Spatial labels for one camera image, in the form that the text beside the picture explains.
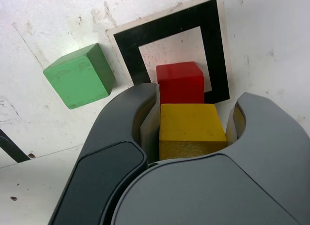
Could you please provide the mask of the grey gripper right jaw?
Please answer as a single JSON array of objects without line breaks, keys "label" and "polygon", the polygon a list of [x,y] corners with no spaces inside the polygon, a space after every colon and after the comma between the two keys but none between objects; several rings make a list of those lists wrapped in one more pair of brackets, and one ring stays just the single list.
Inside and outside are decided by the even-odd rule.
[{"label": "grey gripper right jaw", "polygon": [[121,196],[113,225],[307,225],[310,138],[270,99],[243,93],[228,146],[160,161]]}]

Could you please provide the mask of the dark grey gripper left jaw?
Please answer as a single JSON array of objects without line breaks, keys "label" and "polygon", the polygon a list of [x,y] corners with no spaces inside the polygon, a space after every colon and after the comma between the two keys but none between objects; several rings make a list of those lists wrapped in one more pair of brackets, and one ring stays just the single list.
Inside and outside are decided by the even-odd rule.
[{"label": "dark grey gripper left jaw", "polygon": [[50,218],[51,225],[109,225],[128,185],[148,167],[140,127],[156,85],[132,86],[99,113]]}]

